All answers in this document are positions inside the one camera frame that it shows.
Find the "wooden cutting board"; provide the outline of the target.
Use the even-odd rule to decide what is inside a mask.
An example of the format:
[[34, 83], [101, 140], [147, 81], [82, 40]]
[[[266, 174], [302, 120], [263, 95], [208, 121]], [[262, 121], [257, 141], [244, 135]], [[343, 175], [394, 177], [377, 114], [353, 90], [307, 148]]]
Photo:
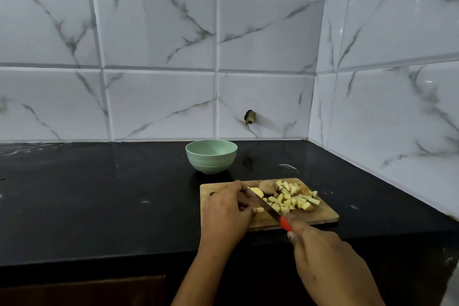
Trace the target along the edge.
[[[298, 178], [280, 178], [282, 180], [289, 180], [289, 181], [300, 181], [300, 183], [306, 185], [303, 181]], [[247, 187], [258, 187], [259, 183], [262, 180], [251, 180], [251, 181], [243, 181], [243, 183]], [[209, 183], [209, 184], [202, 184], [200, 185], [200, 210], [201, 210], [201, 223], [203, 220], [203, 210], [204, 206], [212, 194], [215, 194], [221, 190], [223, 190], [226, 186], [228, 186], [229, 182], [221, 182], [221, 183]], [[307, 222], [310, 225], [317, 225], [317, 224], [327, 224], [327, 223], [334, 223], [338, 222], [339, 215], [333, 210], [329, 205], [327, 205], [324, 200], [321, 199], [321, 205], [315, 208], [312, 212], [305, 212], [303, 210], [294, 210], [293, 213], [298, 219]], [[265, 231], [265, 230], [272, 230], [278, 229], [280, 226], [276, 223], [276, 221], [267, 213], [257, 213], [254, 216], [253, 220], [251, 221], [251, 225], [249, 227], [249, 231]]]

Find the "person's right hand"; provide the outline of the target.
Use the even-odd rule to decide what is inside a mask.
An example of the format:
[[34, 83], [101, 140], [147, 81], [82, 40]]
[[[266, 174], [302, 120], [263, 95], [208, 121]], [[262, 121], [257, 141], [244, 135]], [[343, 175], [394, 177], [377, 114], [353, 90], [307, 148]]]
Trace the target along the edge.
[[292, 214], [285, 217], [299, 238], [299, 244], [293, 245], [294, 256], [297, 272], [306, 288], [312, 273], [319, 268], [346, 268], [354, 274], [368, 273], [373, 280], [364, 259], [336, 233], [311, 227]]

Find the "brown unpeeled potato half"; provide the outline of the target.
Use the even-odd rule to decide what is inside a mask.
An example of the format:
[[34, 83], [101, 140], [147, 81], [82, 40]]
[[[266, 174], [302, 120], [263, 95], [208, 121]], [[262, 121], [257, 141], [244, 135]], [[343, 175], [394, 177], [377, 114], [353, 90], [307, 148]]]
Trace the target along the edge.
[[271, 196], [278, 191], [278, 185], [273, 180], [263, 180], [259, 183], [258, 188], [266, 195]]

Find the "red handled kitchen knife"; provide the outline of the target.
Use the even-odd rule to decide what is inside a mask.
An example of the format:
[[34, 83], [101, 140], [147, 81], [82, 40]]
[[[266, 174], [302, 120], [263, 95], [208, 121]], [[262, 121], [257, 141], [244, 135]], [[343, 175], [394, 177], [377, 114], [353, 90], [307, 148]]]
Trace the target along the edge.
[[284, 229], [287, 232], [292, 232], [293, 229], [290, 226], [289, 222], [286, 218], [280, 215], [272, 206], [270, 206], [266, 201], [263, 200], [257, 193], [255, 193], [250, 188], [248, 189], [249, 193], [251, 194], [252, 199], [257, 202], [257, 204], [264, 209], [280, 226], [280, 228]]

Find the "person's right forearm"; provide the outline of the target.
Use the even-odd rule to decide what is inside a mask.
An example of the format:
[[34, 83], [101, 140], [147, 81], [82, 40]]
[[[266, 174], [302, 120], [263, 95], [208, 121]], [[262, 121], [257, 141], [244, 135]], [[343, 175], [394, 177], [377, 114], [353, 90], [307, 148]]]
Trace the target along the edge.
[[307, 290], [318, 306], [386, 306], [369, 274], [348, 269], [319, 268]]

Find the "brown wooden cabinet door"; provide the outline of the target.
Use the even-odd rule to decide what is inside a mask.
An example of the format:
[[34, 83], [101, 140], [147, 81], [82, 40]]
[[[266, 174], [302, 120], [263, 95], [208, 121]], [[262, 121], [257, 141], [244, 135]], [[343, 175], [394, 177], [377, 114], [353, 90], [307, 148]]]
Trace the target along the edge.
[[5, 287], [0, 306], [167, 306], [165, 276]]

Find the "person's left forearm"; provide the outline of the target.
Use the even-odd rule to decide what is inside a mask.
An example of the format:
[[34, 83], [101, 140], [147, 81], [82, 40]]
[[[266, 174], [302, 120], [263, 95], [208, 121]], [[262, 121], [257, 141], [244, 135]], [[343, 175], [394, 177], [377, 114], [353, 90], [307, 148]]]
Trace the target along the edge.
[[224, 268], [234, 247], [232, 241], [202, 240], [171, 306], [213, 306]]

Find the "person's left hand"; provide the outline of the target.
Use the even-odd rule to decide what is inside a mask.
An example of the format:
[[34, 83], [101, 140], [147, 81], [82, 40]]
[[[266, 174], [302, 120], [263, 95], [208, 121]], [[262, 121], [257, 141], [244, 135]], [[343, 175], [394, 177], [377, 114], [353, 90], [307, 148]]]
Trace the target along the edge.
[[236, 247], [253, 218], [240, 212], [240, 206], [251, 206], [250, 198], [248, 187], [240, 180], [211, 195], [203, 210], [200, 242], [222, 239], [232, 241]]

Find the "light green ribbed bowl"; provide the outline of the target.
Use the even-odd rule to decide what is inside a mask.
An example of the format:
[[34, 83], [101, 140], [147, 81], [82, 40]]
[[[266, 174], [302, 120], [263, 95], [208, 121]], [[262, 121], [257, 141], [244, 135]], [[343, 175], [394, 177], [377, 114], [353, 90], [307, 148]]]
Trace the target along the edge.
[[190, 164], [204, 174], [218, 174], [234, 162], [238, 146], [226, 140], [199, 140], [186, 145]]

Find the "pile of diced potato pieces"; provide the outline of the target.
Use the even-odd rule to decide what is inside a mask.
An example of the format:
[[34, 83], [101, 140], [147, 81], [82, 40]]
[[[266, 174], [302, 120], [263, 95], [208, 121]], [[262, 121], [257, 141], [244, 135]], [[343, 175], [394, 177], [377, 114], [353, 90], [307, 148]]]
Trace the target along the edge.
[[271, 196], [264, 196], [266, 201], [278, 213], [283, 214], [294, 210], [312, 212], [321, 205], [318, 192], [312, 191], [300, 181], [273, 180], [278, 185], [277, 193]]

